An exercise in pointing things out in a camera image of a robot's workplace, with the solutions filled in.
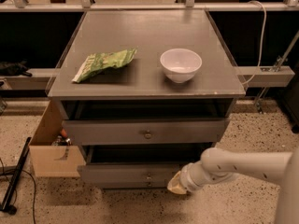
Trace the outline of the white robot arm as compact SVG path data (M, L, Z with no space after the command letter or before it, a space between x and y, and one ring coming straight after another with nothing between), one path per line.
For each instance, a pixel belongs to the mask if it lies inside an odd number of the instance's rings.
M235 179L237 174L280 185L275 224L299 222L299 149L294 152L235 153L208 148L200 161L189 163L169 181L176 194L195 192L204 185Z

